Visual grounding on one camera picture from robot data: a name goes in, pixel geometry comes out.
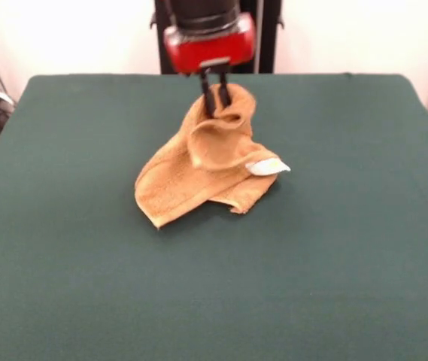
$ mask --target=green table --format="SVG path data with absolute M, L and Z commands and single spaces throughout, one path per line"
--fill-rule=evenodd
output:
M 428 360 L 428 113 L 399 76 L 232 77 L 292 172 L 161 231 L 197 81 L 35 77 L 0 138 L 0 361 Z

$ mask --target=white label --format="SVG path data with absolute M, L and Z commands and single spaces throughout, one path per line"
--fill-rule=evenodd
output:
M 266 176 L 290 171 L 290 168 L 279 158 L 261 160 L 257 163 L 248 163 L 245 168 L 253 175 Z

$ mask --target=white wall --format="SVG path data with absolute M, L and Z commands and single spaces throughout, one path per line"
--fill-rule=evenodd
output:
M 34 74 L 159 72 L 153 0 L 95 3 L 0 0 L 0 72 L 11 95 Z M 428 1 L 284 0 L 283 15 L 276 72 L 401 73 L 428 104 Z

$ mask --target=towel fold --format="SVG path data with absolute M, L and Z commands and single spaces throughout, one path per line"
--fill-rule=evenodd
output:
M 279 157 L 252 140 L 256 101 L 244 88 L 229 85 L 232 105 L 223 109 L 219 85 L 212 86 L 214 119 L 200 97 L 174 135 L 143 167 L 135 200 L 156 228 L 182 217 L 206 201 L 247 213 L 277 179 L 253 175 L 248 165 Z

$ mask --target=crumpled towel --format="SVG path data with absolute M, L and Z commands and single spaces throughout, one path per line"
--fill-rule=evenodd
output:
M 214 119 L 206 115 L 201 96 L 178 133 L 155 153 L 135 182 L 135 200 L 157 229 L 206 201 L 224 203 L 232 206 L 231 212 L 245 214 L 275 182 L 278 172 L 289 170 L 279 170 L 283 165 L 279 157 L 252 141 L 254 97 L 230 84 L 232 105 L 223 109 L 218 88 L 211 87 L 217 105 Z M 277 171 L 253 175 L 259 174 L 252 171 L 256 164 L 275 164 Z

